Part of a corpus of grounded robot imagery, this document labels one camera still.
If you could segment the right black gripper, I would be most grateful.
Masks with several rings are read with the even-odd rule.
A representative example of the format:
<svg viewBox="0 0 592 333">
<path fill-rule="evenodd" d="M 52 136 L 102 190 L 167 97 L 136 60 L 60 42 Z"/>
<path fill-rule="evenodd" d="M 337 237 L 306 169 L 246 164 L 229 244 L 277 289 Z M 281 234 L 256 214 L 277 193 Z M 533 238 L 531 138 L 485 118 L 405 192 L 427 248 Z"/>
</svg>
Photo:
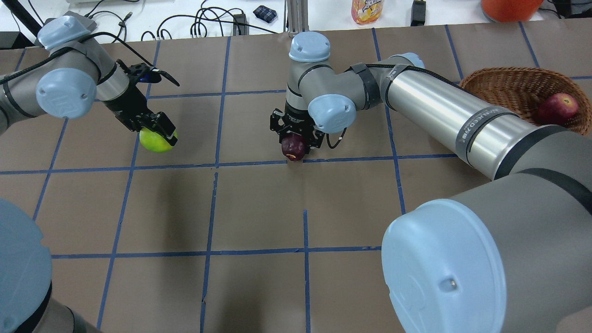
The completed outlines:
<svg viewBox="0 0 592 333">
<path fill-rule="evenodd" d="M 275 108 L 270 115 L 270 130 L 278 135 L 278 142 L 290 133 L 303 137 L 305 150 L 319 149 L 325 133 L 314 127 L 315 123 L 307 110 L 285 104 L 284 111 Z"/>
</svg>

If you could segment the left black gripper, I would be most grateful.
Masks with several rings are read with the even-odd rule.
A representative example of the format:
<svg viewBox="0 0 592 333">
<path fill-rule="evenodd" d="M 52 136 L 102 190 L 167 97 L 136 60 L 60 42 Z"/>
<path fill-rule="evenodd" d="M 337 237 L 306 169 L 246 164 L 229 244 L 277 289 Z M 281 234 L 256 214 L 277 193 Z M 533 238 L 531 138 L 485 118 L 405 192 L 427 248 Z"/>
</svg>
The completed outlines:
<svg viewBox="0 0 592 333">
<path fill-rule="evenodd" d="M 171 145 L 176 145 L 176 127 L 164 112 L 154 114 L 147 106 L 145 95 L 135 85 L 129 85 L 118 97 L 104 101 L 104 105 L 116 119 L 130 131 L 147 128 L 158 133 Z"/>
</svg>

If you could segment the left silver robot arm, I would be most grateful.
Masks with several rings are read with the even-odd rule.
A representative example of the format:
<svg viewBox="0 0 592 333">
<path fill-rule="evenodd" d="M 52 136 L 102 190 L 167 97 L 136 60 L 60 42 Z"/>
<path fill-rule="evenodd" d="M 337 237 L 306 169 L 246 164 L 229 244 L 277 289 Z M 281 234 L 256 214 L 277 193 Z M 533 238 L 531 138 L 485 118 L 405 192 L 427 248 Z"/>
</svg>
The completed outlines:
<svg viewBox="0 0 592 333">
<path fill-rule="evenodd" d="M 152 152 L 171 150 L 176 127 L 152 112 L 139 82 L 156 84 L 167 72 L 148 60 L 126 66 L 113 59 L 77 17 L 48 22 L 37 36 L 49 56 L 1 78 L 1 132 L 17 122 L 49 114 L 79 118 L 101 101 Z M 43 234 L 15 204 L 1 200 L 1 318 L 3 333 L 97 333 L 95 325 L 53 297 L 53 266 Z"/>
</svg>

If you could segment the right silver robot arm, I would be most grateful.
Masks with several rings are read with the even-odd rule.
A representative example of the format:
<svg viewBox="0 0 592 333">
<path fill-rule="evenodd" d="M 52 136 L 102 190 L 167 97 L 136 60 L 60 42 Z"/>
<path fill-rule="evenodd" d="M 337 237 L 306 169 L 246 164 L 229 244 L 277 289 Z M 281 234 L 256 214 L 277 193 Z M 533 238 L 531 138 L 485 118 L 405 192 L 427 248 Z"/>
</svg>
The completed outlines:
<svg viewBox="0 0 592 333">
<path fill-rule="evenodd" d="M 338 74 L 319 32 L 293 36 L 287 101 L 270 129 L 301 160 L 359 112 L 383 104 L 480 177 L 396 218 L 382 237 L 388 296 L 406 333 L 554 333 L 591 308 L 591 139 L 536 126 L 427 70 L 417 54 L 358 63 Z"/>
</svg>

